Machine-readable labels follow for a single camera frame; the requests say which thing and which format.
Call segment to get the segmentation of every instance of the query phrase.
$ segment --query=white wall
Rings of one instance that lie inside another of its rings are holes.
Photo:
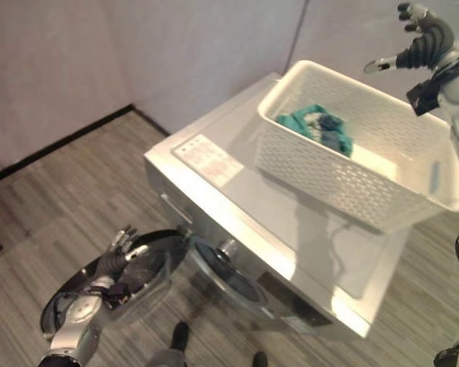
[[[0,165],[130,103],[101,0],[0,0]]]
[[[175,132],[288,59],[304,0],[105,0],[135,105]]]
[[[308,59],[370,84],[397,98],[430,77],[428,70],[363,74],[379,57],[397,54],[419,34],[406,34],[398,20],[399,0],[310,0],[292,63]],[[446,20],[459,38],[459,0],[421,0]]]

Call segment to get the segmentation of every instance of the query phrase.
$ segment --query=black baseboard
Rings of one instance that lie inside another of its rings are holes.
[[[146,115],[143,111],[140,111],[136,107],[133,109],[136,115],[144,119],[147,123],[149,123],[151,126],[156,128],[160,133],[162,133],[164,136],[170,136],[170,133],[167,132],[164,128],[162,128],[158,123],[156,123],[150,116]]]
[[[122,107],[121,109],[118,109],[117,111],[111,113],[110,115],[101,118],[98,121],[95,121],[93,124],[90,124],[84,128],[81,128],[77,132],[74,132],[71,135],[65,136],[64,138],[54,142],[51,145],[48,145],[46,148],[42,148],[41,150],[29,155],[28,157],[22,159],[21,161],[13,164],[12,166],[8,166],[4,168],[3,170],[0,171],[0,180],[6,178],[7,176],[10,176],[14,172],[17,172],[18,170],[28,166],[29,164],[37,161],[38,159],[44,157],[45,155],[48,155],[49,153],[52,153],[53,151],[56,151],[57,149],[63,147],[64,145],[71,143],[72,141],[81,138],[82,136],[88,134],[89,132],[92,132],[93,130],[111,122],[114,119],[117,119],[118,117],[131,112],[135,111],[135,107],[133,105],[127,105],[126,107]],[[160,129],[158,124],[155,124],[151,119],[147,119],[151,124],[153,124],[157,129]]]

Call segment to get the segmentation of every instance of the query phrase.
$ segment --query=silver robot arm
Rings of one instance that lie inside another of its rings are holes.
[[[84,367],[93,357],[100,333],[111,320],[112,302],[123,304],[129,297],[128,289],[110,291],[116,286],[117,274],[148,251],[147,245],[128,251],[134,233],[135,229],[126,227],[116,235],[99,260],[96,279],[68,307],[64,324],[54,334],[50,350],[38,367]]]
[[[459,158],[459,41],[447,23],[423,5],[401,4],[399,19],[409,21],[407,32],[422,34],[403,52],[368,63],[364,73],[377,73],[396,68],[427,67],[432,78],[406,93],[417,115],[440,107],[451,125],[451,141]],[[459,260],[459,236],[455,242]],[[450,349],[437,354],[436,367],[459,366],[459,329]]]

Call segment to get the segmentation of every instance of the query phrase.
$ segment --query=person's foot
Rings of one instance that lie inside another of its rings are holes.
[[[267,367],[267,355],[264,352],[255,353],[252,367]]]
[[[174,329],[174,335],[171,337],[170,348],[178,349],[182,352],[187,348],[187,341],[189,340],[189,326],[187,323],[180,322]]]

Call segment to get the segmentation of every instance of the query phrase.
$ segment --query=teal cloth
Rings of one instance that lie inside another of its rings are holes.
[[[286,128],[290,128],[292,131],[306,138],[314,140],[305,119],[305,117],[311,113],[320,113],[317,119],[321,129],[320,143],[350,157],[353,149],[353,139],[345,133],[345,122],[336,116],[330,115],[327,110],[320,105],[313,104],[295,111],[290,115],[279,115],[277,117],[277,123]]]
[[[309,130],[305,120],[295,119],[293,115],[280,115],[277,122],[286,128],[290,128],[293,132],[297,132],[306,138],[313,139],[313,135]]]

